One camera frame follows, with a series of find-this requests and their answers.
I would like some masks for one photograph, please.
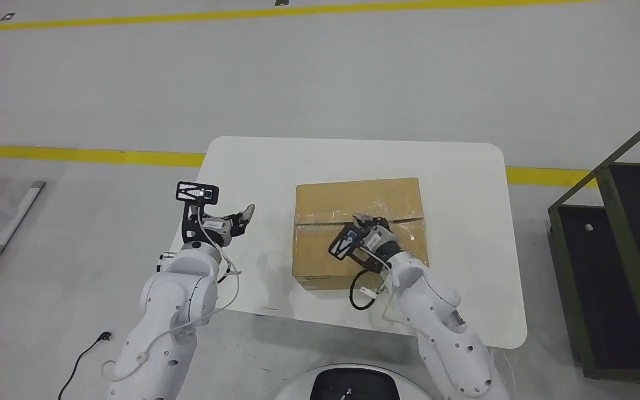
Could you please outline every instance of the table top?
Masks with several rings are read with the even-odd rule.
[[[308,291],[291,275],[296,185],[401,177],[420,180],[429,266],[460,292],[461,316],[487,346],[522,345],[527,325],[504,159],[483,143],[215,139],[197,178],[220,187],[207,212],[256,205],[247,233],[225,249],[242,270],[229,310],[409,334],[382,320],[386,295],[356,311],[346,290]],[[171,249],[181,245],[178,227]],[[234,293],[234,279],[220,284],[218,306]]]

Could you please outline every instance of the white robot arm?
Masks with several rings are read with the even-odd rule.
[[[178,184],[176,198],[185,202],[184,245],[161,258],[164,268],[158,266],[140,296],[144,317],[127,336],[118,361],[103,365],[103,375],[111,382],[109,400],[176,399],[196,349],[196,326],[208,324],[213,314],[231,304],[215,309],[219,266],[225,257],[221,247],[244,233],[255,207],[212,217],[204,213],[204,205],[217,203],[218,188],[188,182]],[[239,288],[238,271],[226,261],[233,269],[227,274],[235,274]],[[104,367],[110,363],[115,366],[106,373]]]
[[[386,220],[363,215],[355,219],[329,252],[338,259],[350,256],[365,269],[383,275],[405,318],[403,323],[416,331],[420,356],[444,398],[509,399],[487,348],[457,312],[458,292],[402,250]],[[370,258],[356,257],[356,249]]]

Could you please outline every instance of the gray floor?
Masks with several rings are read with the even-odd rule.
[[[197,170],[0,160],[0,171],[14,188],[48,182],[0,256],[0,360],[11,360],[0,373],[3,398],[54,397],[76,355],[113,330],[65,397],[100,398],[107,383],[99,365],[117,356],[139,320],[140,290],[180,219],[175,182]],[[517,350],[496,350],[496,363],[513,388],[508,358],[515,399],[637,399],[640,386],[588,380],[573,365],[545,233],[546,207],[562,192],[510,187],[529,335]],[[107,274],[128,284],[103,287]],[[433,388],[412,338],[224,312],[200,330],[180,398],[261,400],[298,373],[342,361],[388,367]]]
[[[230,5],[5,0],[0,15]],[[640,126],[638,16],[640,2],[606,0],[1,32],[0,144],[204,152],[220,135],[470,141],[499,146],[509,165],[590,168]],[[65,399],[105,397],[99,366],[140,319],[142,286],[180,220],[175,183],[196,175],[0,159],[0,190],[48,182],[0,256],[2,399],[54,398],[77,354],[113,330]],[[573,365],[545,229],[546,208],[564,190],[510,187],[529,335],[496,351],[498,368],[510,389],[515,381],[514,399],[640,398],[640,386],[587,380]],[[105,287],[107,276],[123,285]],[[180,399],[262,400],[341,361],[432,389],[416,355],[404,336],[225,312],[201,329]]]

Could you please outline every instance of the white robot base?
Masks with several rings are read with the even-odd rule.
[[[334,364],[289,381],[272,400],[433,400],[415,383],[384,368]]]

